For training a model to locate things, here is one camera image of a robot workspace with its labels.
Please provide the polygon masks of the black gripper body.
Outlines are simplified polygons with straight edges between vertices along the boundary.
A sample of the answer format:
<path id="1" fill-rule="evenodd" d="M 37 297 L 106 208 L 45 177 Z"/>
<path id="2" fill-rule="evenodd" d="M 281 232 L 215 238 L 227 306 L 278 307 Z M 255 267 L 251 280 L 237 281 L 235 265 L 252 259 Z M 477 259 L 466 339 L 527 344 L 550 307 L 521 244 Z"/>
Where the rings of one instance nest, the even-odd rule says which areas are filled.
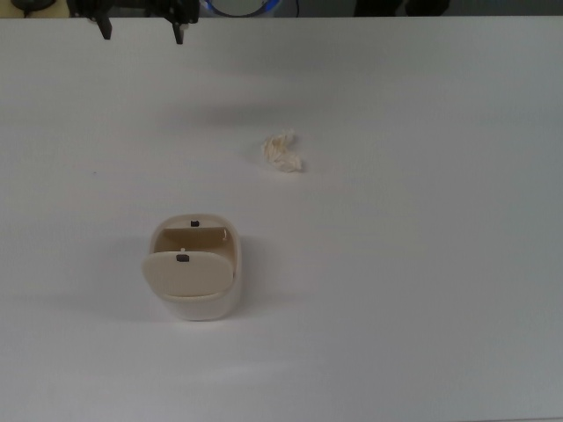
<path id="1" fill-rule="evenodd" d="M 145 1 L 73 1 L 73 18 L 151 18 L 166 20 L 198 20 L 198 1 L 145 0 Z"/>

